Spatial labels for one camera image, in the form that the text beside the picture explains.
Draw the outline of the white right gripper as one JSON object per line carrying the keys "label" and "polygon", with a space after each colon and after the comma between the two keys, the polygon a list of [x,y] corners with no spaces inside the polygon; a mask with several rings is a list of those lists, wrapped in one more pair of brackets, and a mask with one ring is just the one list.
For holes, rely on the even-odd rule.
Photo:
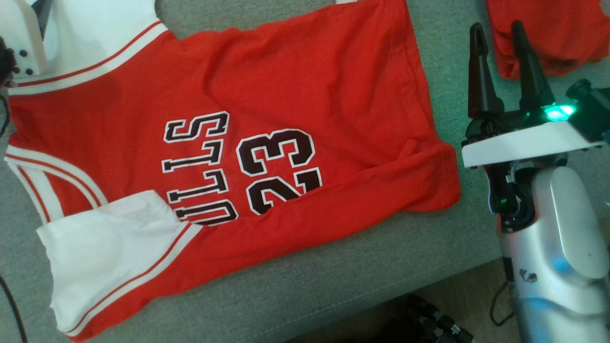
{"label": "white right gripper", "polygon": [[544,123],[510,131],[497,120],[483,119],[488,114],[503,113],[505,105],[496,94],[488,65],[487,40],[481,23],[476,22],[470,27],[467,111],[475,121],[467,129],[461,150],[464,167],[540,158],[603,145],[602,138],[588,139],[570,123],[578,113],[575,104],[555,104],[555,96],[521,21],[512,22],[511,33],[520,73],[520,109],[537,111],[544,107]]}

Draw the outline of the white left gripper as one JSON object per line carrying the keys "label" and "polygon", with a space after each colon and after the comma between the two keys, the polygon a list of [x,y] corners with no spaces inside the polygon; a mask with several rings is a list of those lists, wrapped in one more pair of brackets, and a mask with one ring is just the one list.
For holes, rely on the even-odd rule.
{"label": "white left gripper", "polygon": [[41,74],[48,67],[44,35],[49,18],[47,0],[0,2],[0,78],[6,87],[13,78]]}

